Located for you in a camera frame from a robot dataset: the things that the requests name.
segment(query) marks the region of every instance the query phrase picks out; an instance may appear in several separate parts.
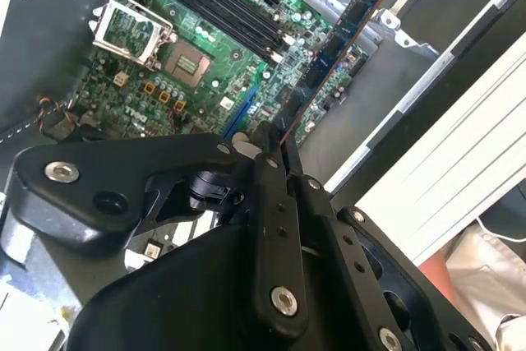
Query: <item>blue pcie slot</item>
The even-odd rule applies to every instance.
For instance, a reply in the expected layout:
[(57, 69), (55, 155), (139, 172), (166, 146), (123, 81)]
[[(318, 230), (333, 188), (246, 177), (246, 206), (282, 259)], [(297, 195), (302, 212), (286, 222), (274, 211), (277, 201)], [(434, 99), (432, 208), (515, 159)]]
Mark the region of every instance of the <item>blue pcie slot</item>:
[(239, 126), (239, 123), (243, 120), (245, 115), (247, 115), (248, 109), (252, 106), (252, 100), (257, 92), (257, 85), (253, 84), (251, 89), (248, 91), (247, 96), (245, 97), (244, 102), (239, 107), (238, 111), (233, 115), (232, 121), (224, 129), (223, 138), (226, 141), (232, 140), (233, 134), (236, 132), (236, 128)]
[(323, 47), (312, 59), (294, 87), (288, 101), (281, 107), (273, 123), (278, 127), (282, 142), (293, 132), (308, 105), (314, 100), (338, 63), (360, 34), (381, 0), (351, 0)]

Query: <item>motherboard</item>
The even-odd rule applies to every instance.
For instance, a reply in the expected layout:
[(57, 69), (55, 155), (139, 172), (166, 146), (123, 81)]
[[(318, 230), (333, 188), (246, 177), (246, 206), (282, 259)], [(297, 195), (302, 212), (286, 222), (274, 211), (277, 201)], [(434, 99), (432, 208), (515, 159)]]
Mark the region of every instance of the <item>motherboard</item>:
[[(199, 132), (229, 139), (273, 120), (333, 26), (302, 0), (211, 1), (115, 0), (145, 19), (120, 9), (112, 14), (107, 44), (78, 92), (81, 121), (111, 139)], [(172, 39), (152, 52), (151, 64), (140, 55), (150, 48), (157, 25), (134, 4), (171, 28)], [(239, 18), (251, 29), (238, 29)], [(124, 48), (125, 56), (115, 48)], [(366, 60), (353, 44), (303, 113), (298, 144), (345, 99)]]

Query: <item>white panel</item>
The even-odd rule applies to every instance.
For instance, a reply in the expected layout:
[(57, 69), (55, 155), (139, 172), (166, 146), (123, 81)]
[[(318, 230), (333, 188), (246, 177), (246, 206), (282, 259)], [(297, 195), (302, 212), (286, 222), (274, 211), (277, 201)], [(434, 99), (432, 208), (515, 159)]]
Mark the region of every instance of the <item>white panel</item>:
[(0, 0), (0, 35), (2, 35), (3, 24), (6, 22), (9, 3), (11, 3), (11, 0)]
[(526, 178), (526, 35), (358, 202), (417, 265)]
[(414, 102), (427, 90), (431, 83), (445, 70), (445, 68), (454, 59), (451, 51), (453, 48), (460, 43), (460, 41), (466, 36), (466, 34), (482, 19), (482, 17), (492, 8), (501, 8), (507, 0), (491, 0), (473, 20), (464, 28), (464, 30), (457, 36), (457, 38), (451, 43), (451, 45), (442, 53), (442, 55), (435, 60), (435, 62), (429, 67), (429, 69), (423, 74), (422, 77), (411, 87), (408, 93), (396, 104), (396, 106), (387, 114), (387, 116), (380, 122), (374, 131), (365, 139), (365, 141), (354, 151), (351, 156), (336, 170), (335, 174), (327, 181), (324, 188), (327, 192), (333, 192), (339, 184), (350, 174), (359, 160), (363, 158), (369, 149), (367, 145), (375, 138), (376, 134), (383, 128), (384, 125), (395, 115), (397, 111), (405, 113)]

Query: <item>silver screw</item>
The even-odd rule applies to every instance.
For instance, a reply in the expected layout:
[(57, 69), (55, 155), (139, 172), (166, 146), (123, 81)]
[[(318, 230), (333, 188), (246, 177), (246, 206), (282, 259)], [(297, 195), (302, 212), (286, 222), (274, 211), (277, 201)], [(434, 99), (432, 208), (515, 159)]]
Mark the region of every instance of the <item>silver screw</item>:
[(353, 217), (358, 222), (365, 222), (365, 218), (363, 218), (362, 213), (358, 213), (357, 211), (353, 211)]
[(320, 184), (312, 178), (309, 179), (309, 185), (314, 189), (320, 189)]
[(298, 301), (285, 287), (276, 287), (270, 293), (272, 304), (284, 316), (293, 316), (298, 312)]
[(381, 343), (389, 351), (401, 351), (402, 344), (400, 340), (387, 328), (381, 328), (379, 332)]
[(218, 144), (217, 149), (221, 151), (223, 154), (230, 154), (230, 149), (226, 145)]
[(482, 347), (482, 345), (474, 337), (469, 338), (469, 343), (471, 343), (473, 348), (476, 349), (477, 351), (484, 351), (484, 347)]
[(273, 160), (272, 158), (267, 158), (266, 159), (266, 163), (269, 164), (270, 166), (272, 166), (273, 168), (277, 168), (278, 167), (278, 163)]
[(75, 182), (81, 175), (74, 164), (67, 162), (52, 162), (45, 167), (44, 173), (50, 180), (64, 184)]

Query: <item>white cable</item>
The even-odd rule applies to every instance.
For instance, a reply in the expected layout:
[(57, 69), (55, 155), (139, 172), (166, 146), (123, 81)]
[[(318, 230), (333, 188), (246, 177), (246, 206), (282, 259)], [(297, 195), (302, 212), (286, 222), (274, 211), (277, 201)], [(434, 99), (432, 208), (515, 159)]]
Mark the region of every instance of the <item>white cable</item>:
[(501, 234), (493, 233), (491, 230), (489, 230), (488, 228), (486, 228), (484, 226), (484, 223), (481, 221), (480, 217), (477, 217), (477, 222), (478, 222), (478, 224), (480, 225), (480, 227), (482, 228), (482, 230), (484, 232), (486, 232), (490, 236), (493, 236), (494, 238), (501, 238), (503, 240), (507, 240), (508, 242), (526, 242), (526, 238), (522, 238), (522, 239), (518, 240), (516, 238), (508, 238), (507, 236), (503, 236)]

